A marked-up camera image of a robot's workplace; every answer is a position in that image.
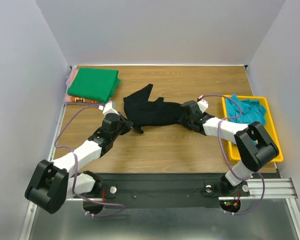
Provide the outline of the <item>black polo shirt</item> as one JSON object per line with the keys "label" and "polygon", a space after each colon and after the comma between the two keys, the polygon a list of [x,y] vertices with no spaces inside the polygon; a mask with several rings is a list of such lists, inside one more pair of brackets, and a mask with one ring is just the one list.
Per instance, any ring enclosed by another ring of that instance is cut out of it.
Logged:
{"label": "black polo shirt", "polygon": [[180,124],[179,120],[182,116],[181,104],[164,101],[163,97],[150,101],[149,97],[152,89],[153,85],[150,83],[123,98],[123,109],[127,119],[133,122],[133,125],[141,128]]}

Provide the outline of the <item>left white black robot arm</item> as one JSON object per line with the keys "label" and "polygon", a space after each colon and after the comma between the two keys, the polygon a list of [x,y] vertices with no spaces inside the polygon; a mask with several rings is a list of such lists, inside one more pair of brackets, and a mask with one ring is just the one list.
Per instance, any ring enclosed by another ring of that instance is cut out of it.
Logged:
{"label": "left white black robot arm", "polygon": [[96,197],[101,184],[92,173],[81,173],[80,168],[97,160],[111,150],[118,136],[128,133],[133,122],[121,114],[108,113],[87,140],[68,154],[52,161],[40,161],[25,191],[25,198],[50,214],[57,212],[67,199],[88,194]]}

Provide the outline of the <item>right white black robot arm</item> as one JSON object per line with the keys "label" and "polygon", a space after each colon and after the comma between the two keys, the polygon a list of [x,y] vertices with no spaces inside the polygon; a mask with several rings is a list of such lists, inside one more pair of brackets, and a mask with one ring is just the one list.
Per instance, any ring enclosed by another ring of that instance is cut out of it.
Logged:
{"label": "right white black robot arm", "polygon": [[237,146],[240,161],[230,167],[218,185],[223,194],[232,195],[243,181],[275,159],[280,151],[260,122],[245,124],[220,119],[206,113],[208,106],[204,99],[183,103],[180,123],[196,133],[217,137],[220,146],[223,145],[222,140]]}

